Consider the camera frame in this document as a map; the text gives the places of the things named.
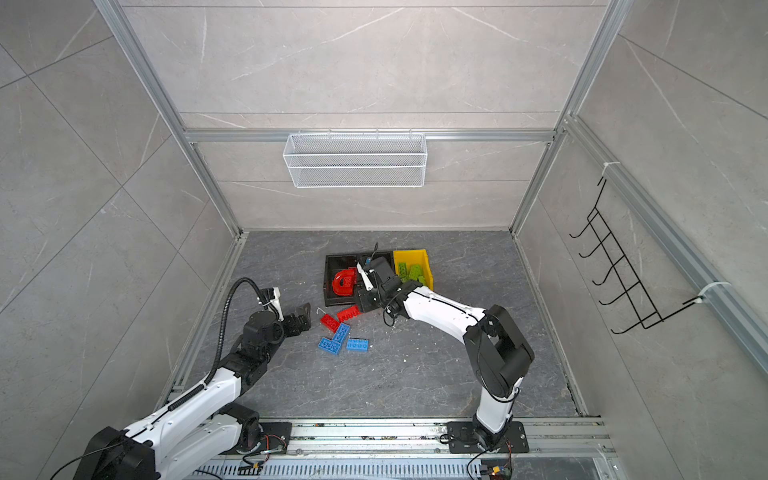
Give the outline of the red lego plate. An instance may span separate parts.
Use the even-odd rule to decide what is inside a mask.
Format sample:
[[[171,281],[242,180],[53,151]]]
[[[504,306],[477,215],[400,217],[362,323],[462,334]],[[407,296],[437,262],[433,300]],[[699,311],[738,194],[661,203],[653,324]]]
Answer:
[[[341,323],[330,314],[324,314],[320,318],[320,322],[333,333],[336,333],[341,325]]]

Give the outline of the green long lego brick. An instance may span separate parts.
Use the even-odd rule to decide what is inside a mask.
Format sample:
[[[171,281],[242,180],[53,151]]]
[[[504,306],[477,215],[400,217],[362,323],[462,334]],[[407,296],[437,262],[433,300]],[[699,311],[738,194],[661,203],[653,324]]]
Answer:
[[[424,282],[424,274],[422,267],[419,264],[412,264],[408,271],[408,278],[410,280]]]

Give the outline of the blue long lego brick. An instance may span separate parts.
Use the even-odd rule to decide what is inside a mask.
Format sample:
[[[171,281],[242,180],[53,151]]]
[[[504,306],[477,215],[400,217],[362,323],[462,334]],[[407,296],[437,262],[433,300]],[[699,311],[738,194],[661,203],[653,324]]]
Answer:
[[[341,345],[345,341],[345,339],[347,338],[350,330],[351,330],[351,327],[348,324],[341,323],[338,326],[336,332],[334,333],[332,341],[338,343],[339,345]]]

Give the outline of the red long lego brick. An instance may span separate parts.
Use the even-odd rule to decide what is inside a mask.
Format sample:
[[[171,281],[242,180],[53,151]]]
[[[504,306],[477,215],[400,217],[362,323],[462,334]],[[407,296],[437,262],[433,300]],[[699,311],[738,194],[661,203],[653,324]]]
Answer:
[[[361,314],[361,311],[357,305],[352,305],[346,309],[343,309],[338,312],[337,319],[339,322],[344,323],[352,318],[355,318]]]

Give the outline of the red arch lego piece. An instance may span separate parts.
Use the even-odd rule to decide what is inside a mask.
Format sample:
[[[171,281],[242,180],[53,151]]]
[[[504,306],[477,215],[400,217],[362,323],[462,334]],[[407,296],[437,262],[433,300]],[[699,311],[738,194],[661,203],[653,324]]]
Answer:
[[[332,280],[331,289],[337,297],[352,297],[357,285],[357,269],[350,267],[337,272]]]

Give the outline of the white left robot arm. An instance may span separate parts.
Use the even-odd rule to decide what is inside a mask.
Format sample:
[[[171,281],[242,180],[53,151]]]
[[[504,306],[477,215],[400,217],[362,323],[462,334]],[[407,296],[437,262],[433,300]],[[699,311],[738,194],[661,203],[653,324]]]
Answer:
[[[237,400],[266,373],[288,337],[311,328],[305,303],[282,319],[267,309],[243,326],[229,353],[179,398],[123,428],[106,427],[89,441],[76,479],[183,479],[211,458],[268,447],[255,410]]]

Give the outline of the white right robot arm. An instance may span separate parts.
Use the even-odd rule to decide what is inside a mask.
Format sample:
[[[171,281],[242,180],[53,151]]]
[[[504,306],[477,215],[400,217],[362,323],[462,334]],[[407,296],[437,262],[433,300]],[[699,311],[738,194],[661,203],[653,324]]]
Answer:
[[[482,447],[497,445],[512,424],[521,384],[535,359],[509,312],[493,305],[482,309],[435,293],[417,280],[403,281],[376,253],[357,258],[360,280],[356,305],[363,311],[382,310],[382,320],[420,321],[464,345],[474,376],[482,386],[473,416],[474,436]]]

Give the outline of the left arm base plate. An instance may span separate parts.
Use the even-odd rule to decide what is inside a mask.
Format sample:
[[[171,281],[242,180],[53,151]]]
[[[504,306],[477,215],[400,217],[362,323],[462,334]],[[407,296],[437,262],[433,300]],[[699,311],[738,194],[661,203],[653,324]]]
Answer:
[[[241,455],[286,453],[292,427],[290,422],[251,423],[243,427],[234,450]]]

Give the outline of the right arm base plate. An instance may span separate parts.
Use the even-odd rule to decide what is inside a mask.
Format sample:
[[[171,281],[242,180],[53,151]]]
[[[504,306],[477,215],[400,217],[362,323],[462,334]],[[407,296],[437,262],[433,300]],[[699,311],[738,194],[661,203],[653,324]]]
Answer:
[[[524,425],[509,422],[500,432],[489,433],[478,422],[454,421],[446,424],[446,432],[439,442],[449,447],[452,454],[494,452],[510,450],[513,454],[529,453],[530,447]]]

